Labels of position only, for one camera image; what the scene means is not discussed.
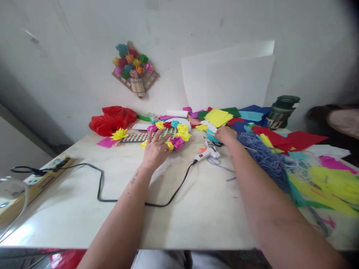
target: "paper flower basket craft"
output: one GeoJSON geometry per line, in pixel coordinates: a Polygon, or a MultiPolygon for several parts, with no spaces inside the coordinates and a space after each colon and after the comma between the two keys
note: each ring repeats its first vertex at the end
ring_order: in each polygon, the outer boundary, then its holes
{"type": "Polygon", "coordinates": [[[135,96],[142,98],[158,78],[158,73],[148,62],[148,57],[138,53],[131,42],[118,44],[119,58],[113,58],[115,69],[112,75],[135,96]]]}

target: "dark green container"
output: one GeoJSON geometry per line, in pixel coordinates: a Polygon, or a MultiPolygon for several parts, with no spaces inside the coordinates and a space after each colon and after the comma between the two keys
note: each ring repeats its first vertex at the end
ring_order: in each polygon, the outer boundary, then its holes
{"type": "Polygon", "coordinates": [[[299,97],[293,95],[279,96],[267,116],[267,127],[271,130],[287,127],[288,118],[299,106],[299,100],[299,97]]]}

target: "person's hand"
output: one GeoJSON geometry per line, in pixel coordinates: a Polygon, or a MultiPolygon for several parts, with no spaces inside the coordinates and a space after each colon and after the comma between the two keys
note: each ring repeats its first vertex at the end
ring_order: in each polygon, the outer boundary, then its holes
{"type": "Polygon", "coordinates": [[[162,133],[166,130],[163,128],[159,130],[156,135],[152,138],[152,128],[148,132],[147,144],[145,148],[145,155],[141,166],[151,171],[155,171],[161,164],[164,163],[168,155],[172,152],[165,142],[171,137],[171,134],[166,134],[160,139],[162,133]]]}
{"type": "Polygon", "coordinates": [[[214,137],[226,146],[233,142],[237,142],[237,132],[228,126],[219,127],[214,137]]]}

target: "black power cord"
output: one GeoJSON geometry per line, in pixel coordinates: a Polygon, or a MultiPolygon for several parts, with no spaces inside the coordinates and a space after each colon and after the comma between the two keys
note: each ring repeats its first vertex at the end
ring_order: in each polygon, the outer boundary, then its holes
{"type": "MultiPolygon", "coordinates": [[[[167,204],[165,204],[165,205],[157,205],[157,204],[151,204],[151,203],[146,202],[145,205],[151,206],[151,207],[165,207],[165,206],[168,206],[172,202],[172,200],[175,198],[175,196],[178,193],[178,191],[180,190],[180,188],[182,187],[184,181],[187,178],[187,175],[188,175],[188,172],[189,172],[191,166],[194,165],[197,162],[198,162],[197,160],[194,160],[193,163],[188,167],[186,175],[184,176],[184,179],[183,179],[181,185],[178,187],[178,189],[172,195],[171,199],[168,201],[167,204]]],[[[97,200],[99,202],[117,202],[118,200],[115,200],[115,199],[111,200],[111,199],[102,199],[101,198],[101,190],[102,190],[102,181],[103,181],[104,171],[102,171],[100,168],[97,168],[96,166],[94,166],[92,164],[82,163],[82,164],[76,164],[74,166],[69,166],[69,167],[66,167],[66,168],[56,168],[55,167],[55,168],[48,168],[48,169],[42,169],[42,170],[31,168],[31,167],[28,167],[28,166],[16,166],[16,167],[11,168],[10,171],[14,172],[14,173],[33,173],[35,175],[45,175],[46,172],[48,172],[48,171],[65,170],[65,169],[73,168],[73,167],[76,167],[76,166],[83,166],[83,165],[87,165],[87,166],[89,166],[89,167],[91,167],[93,169],[96,169],[97,171],[100,171],[100,173],[101,173],[100,181],[99,181],[99,185],[98,185],[98,191],[97,191],[97,200]]]]}

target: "hot glue gun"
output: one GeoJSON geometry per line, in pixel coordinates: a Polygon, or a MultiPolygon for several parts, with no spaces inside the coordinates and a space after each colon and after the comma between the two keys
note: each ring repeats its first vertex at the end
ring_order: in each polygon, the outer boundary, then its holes
{"type": "Polygon", "coordinates": [[[201,149],[202,153],[195,155],[194,159],[197,161],[201,161],[209,156],[212,156],[215,159],[218,159],[221,154],[217,151],[217,148],[215,147],[215,145],[213,144],[213,142],[211,140],[209,140],[208,138],[205,138],[205,144],[207,146],[206,149],[201,149]]]}

